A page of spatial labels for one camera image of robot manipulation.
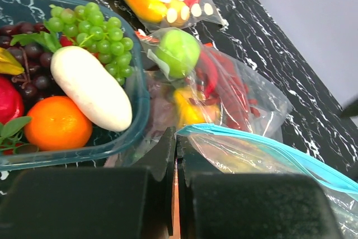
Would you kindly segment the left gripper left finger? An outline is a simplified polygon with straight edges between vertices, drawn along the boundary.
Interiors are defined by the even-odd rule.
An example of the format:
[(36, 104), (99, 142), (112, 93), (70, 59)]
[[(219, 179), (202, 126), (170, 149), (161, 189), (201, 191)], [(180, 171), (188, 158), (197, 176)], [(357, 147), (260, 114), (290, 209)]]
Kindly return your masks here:
[(2, 238), (168, 238), (175, 129), (129, 167), (24, 170), (1, 200)]

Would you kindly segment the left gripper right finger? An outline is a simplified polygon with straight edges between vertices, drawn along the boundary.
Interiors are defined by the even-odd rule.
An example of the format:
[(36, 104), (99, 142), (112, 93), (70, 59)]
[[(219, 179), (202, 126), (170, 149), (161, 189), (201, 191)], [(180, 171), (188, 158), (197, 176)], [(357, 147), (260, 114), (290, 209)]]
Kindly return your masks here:
[(182, 238), (342, 238), (321, 187), (303, 175), (225, 174), (177, 138)]

